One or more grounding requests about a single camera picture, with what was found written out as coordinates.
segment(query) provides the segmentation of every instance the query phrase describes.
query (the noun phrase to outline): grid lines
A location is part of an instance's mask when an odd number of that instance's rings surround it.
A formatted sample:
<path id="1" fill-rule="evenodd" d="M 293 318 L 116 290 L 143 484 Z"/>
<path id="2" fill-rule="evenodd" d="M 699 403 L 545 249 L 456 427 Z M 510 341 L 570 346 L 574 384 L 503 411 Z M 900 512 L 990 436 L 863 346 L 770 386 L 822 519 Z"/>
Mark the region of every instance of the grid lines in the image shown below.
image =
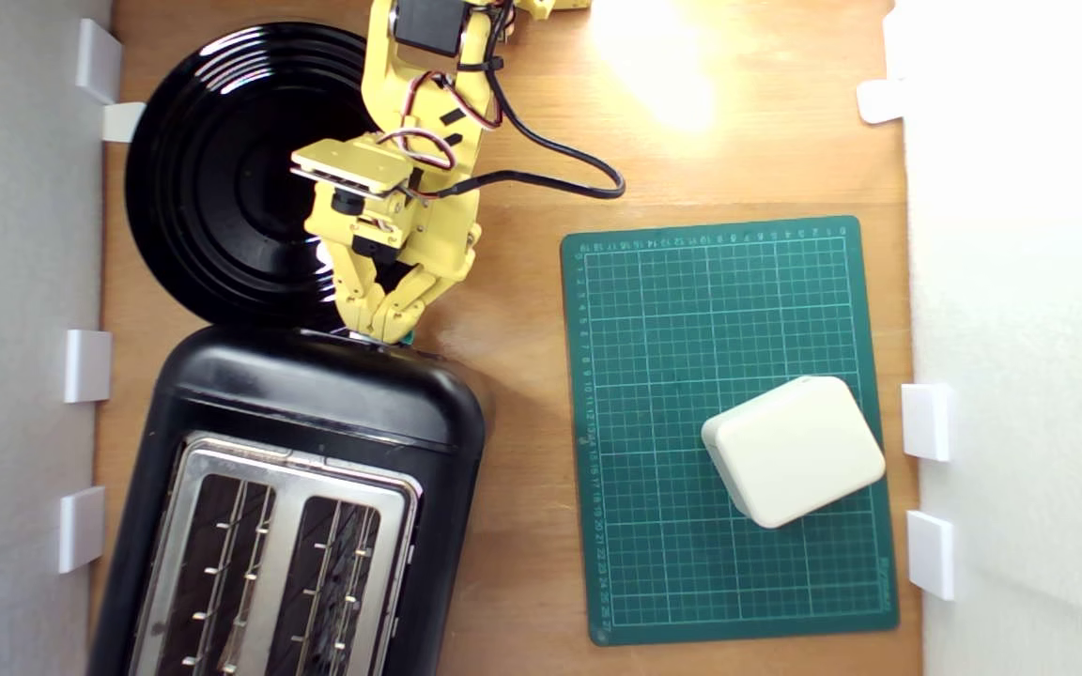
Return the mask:
<path id="1" fill-rule="evenodd" d="M 700 441 L 805 373 L 846 381 L 880 436 L 858 222 L 576 235 L 563 256 L 593 640 L 895 625 L 883 480 L 764 530 Z"/>

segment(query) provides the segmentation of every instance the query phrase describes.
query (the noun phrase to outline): yellow robotic arm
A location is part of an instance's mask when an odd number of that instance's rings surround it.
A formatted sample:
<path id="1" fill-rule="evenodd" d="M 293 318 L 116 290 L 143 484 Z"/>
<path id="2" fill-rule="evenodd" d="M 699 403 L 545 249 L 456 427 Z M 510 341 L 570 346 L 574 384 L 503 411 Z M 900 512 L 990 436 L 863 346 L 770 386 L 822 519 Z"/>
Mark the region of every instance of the yellow robotic arm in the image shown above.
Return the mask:
<path id="1" fill-rule="evenodd" d="M 382 132 L 318 141 L 292 155 L 292 171 L 317 182 L 304 226 L 331 261 L 337 308 L 349 330 L 403 341 L 430 303 L 465 279 L 481 235 L 478 185 L 524 181 L 592 197 L 622 194 L 612 168 L 524 128 L 494 80 L 502 64 L 494 42 L 516 12 L 545 18 L 553 9 L 554 0 L 373 0 L 361 97 Z M 456 56 L 453 72 L 409 64 L 400 43 Z M 505 115 L 542 145 L 601 168 L 616 186 L 524 172 L 474 176 L 481 134 Z"/>

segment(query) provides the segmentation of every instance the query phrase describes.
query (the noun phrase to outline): electrical wire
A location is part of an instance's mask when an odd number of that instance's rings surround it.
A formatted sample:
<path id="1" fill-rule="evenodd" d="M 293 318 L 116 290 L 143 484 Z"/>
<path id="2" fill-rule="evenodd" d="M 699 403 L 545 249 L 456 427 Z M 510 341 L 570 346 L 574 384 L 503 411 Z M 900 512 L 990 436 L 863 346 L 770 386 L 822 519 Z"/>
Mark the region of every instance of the electrical wire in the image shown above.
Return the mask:
<path id="1" fill-rule="evenodd" d="M 423 153 L 417 153 L 415 150 L 409 149 L 407 143 L 408 137 L 425 138 L 433 142 L 437 149 L 445 154 L 445 160 L 434 157 L 434 155 L 425 155 Z M 386 143 L 387 141 L 395 140 L 399 143 L 399 149 L 404 150 L 413 160 L 424 162 L 425 165 L 433 165 L 435 168 L 441 168 L 441 170 L 448 171 L 451 168 L 456 168 L 459 164 L 457 160 L 457 155 L 453 154 L 453 146 L 448 145 L 448 143 L 439 137 L 436 133 L 430 132 L 422 127 L 403 127 L 395 129 L 393 132 L 383 133 L 379 136 L 374 143 Z"/>
<path id="2" fill-rule="evenodd" d="M 502 115 L 519 130 L 522 134 L 528 141 L 537 143 L 538 146 L 542 148 L 553 150 L 565 155 L 567 158 L 579 160 L 580 162 L 588 163 L 588 165 L 596 168 L 596 170 L 602 171 L 610 180 L 612 180 L 612 188 L 597 188 L 593 185 L 585 185 L 582 183 L 573 183 L 570 181 L 554 178 L 552 175 L 541 175 L 532 172 L 516 171 L 516 170 L 500 170 L 493 171 L 480 175 L 470 176 L 470 178 L 464 181 L 459 181 L 448 188 L 440 189 L 435 196 L 437 197 L 448 197 L 448 196 L 460 196 L 460 194 L 469 193 L 470 189 L 477 189 L 484 187 L 484 185 L 489 185 L 492 183 L 500 183 L 503 181 L 512 181 L 516 183 L 525 183 L 529 185 L 538 185 L 541 188 L 553 188 L 562 189 L 564 193 L 572 193 L 576 196 L 593 197 L 597 200 L 615 200 L 619 196 L 623 196 L 623 189 L 625 184 L 623 184 L 623 176 L 620 175 L 612 165 L 605 162 L 602 159 L 595 157 L 595 155 L 584 153 L 577 148 L 571 148 L 570 146 L 564 146 L 557 141 L 550 141 L 540 133 L 533 132 L 524 123 L 523 120 L 516 115 L 515 110 L 512 110 L 511 103 L 507 102 L 507 95 L 503 93 L 503 88 L 499 83 L 499 77 L 494 74 L 494 43 L 499 41 L 499 36 L 503 31 L 507 30 L 507 25 L 510 25 L 510 19 L 515 21 L 516 3 L 515 0 L 500 0 L 496 3 L 499 8 L 499 13 L 494 17 L 494 24 L 490 35 L 487 39 L 487 47 L 484 51 L 484 63 L 472 64 L 475 66 L 481 66 L 485 69 L 487 77 L 487 84 L 490 85 L 490 91 L 494 96 L 494 103 L 502 111 Z"/>

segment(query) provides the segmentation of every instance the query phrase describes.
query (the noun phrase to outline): wooden surface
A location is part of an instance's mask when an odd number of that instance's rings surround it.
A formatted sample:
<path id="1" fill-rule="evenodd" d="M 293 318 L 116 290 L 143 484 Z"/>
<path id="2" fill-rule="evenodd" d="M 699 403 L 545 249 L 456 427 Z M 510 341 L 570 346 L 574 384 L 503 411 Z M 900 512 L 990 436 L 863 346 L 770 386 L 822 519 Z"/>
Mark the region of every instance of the wooden surface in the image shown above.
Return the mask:
<path id="1" fill-rule="evenodd" d="M 364 0 L 241 3 L 117 0 L 124 100 L 145 100 L 185 54 L 270 18 L 365 32 Z M 906 579 L 905 509 L 915 469 L 900 449 L 910 381 L 905 175 L 897 124 L 867 128 L 854 89 L 884 72 L 889 0 L 595 0 L 592 12 L 525 25 L 502 80 L 539 132 L 609 159 L 629 181 L 615 202 L 494 185 L 469 281 L 425 314 L 420 344 L 479 369 L 499 416 L 478 479 L 440 673 L 863 673 L 921 671 L 920 595 Z M 103 323 L 116 334 L 115 390 L 100 409 L 96 482 L 108 547 L 156 373 L 201 326 L 138 260 L 126 225 L 123 146 L 107 149 Z M 595 181 L 503 130 L 481 170 L 520 167 Z M 568 231 L 808 217 L 860 218 L 887 439 L 902 621 L 896 632 L 597 649 L 576 508 L 558 283 Z M 95 571 L 102 593 L 104 561 Z"/>

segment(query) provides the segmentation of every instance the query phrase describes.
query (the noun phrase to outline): white plastic clip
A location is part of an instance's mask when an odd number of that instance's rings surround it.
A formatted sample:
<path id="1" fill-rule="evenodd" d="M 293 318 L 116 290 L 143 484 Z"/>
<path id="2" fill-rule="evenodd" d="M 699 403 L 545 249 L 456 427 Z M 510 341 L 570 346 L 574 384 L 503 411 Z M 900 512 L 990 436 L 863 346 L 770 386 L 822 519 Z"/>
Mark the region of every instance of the white plastic clip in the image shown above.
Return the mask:
<path id="1" fill-rule="evenodd" d="M 858 83 L 858 115 L 868 124 L 881 124 L 905 117 L 906 78 L 911 65 L 905 10 L 893 9 L 884 17 L 885 80 Z"/>
<path id="2" fill-rule="evenodd" d="M 954 530 L 949 521 L 910 509 L 909 580 L 939 599 L 954 600 Z"/>

